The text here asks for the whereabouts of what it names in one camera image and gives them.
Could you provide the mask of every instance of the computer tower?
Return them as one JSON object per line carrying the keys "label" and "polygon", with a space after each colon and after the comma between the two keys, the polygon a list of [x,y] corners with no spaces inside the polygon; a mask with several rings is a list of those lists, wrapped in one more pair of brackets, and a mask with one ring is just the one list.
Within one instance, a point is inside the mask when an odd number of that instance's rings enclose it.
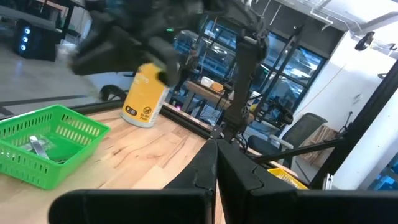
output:
{"label": "computer tower", "polygon": [[12,49],[26,59],[55,61],[62,32],[20,19],[16,22]]}

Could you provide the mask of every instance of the yellow label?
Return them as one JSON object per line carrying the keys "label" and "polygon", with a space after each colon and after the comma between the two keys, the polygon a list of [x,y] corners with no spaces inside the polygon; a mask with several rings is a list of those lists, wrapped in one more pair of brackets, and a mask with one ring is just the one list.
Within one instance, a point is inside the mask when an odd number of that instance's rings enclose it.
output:
{"label": "yellow label", "polygon": [[167,88],[157,79],[160,71],[153,63],[139,67],[124,102],[124,114],[136,121],[150,123],[153,115],[159,113],[159,103],[164,99],[163,95],[167,94]]}

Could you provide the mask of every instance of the green basket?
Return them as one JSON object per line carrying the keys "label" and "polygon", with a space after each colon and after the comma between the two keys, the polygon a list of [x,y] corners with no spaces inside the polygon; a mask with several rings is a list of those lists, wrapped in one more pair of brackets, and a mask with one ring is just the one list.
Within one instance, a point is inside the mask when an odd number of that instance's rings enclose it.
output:
{"label": "green basket", "polygon": [[[95,152],[109,130],[61,105],[0,121],[0,172],[46,190],[54,189]],[[33,135],[52,143],[53,147],[46,150],[49,160],[21,147]]]}

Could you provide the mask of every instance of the white wall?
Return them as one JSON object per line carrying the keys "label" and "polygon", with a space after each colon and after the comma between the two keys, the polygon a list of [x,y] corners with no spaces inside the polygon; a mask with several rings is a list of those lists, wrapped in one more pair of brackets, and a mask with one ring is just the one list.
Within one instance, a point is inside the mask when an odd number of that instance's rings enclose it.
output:
{"label": "white wall", "polygon": [[398,91],[337,170],[334,187],[355,190],[361,185],[368,186],[398,152],[397,112]]}
{"label": "white wall", "polygon": [[86,10],[81,7],[73,9],[72,18],[70,19],[69,28],[73,26],[73,30],[82,34],[87,22],[91,21],[91,17]]}
{"label": "white wall", "polygon": [[350,121],[355,119],[381,82],[377,74],[387,73],[395,62],[372,49],[358,52],[354,49],[356,43],[349,34],[343,37],[297,108],[295,121],[311,112],[328,120],[326,125],[339,131],[350,111],[353,112]]}

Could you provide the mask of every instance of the floor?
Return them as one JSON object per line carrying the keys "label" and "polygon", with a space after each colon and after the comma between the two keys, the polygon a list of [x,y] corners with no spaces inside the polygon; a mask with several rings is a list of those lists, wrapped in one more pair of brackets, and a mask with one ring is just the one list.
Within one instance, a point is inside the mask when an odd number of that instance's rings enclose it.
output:
{"label": "floor", "polygon": [[94,103],[99,101],[98,94],[104,85],[128,90],[132,83],[132,78],[123,76],[124,73],[79,77],[72,74],[65,60],[24,59],[11,50],[11,42],[10,30],[0,27],[0,117],[55,103],[65,106]]}

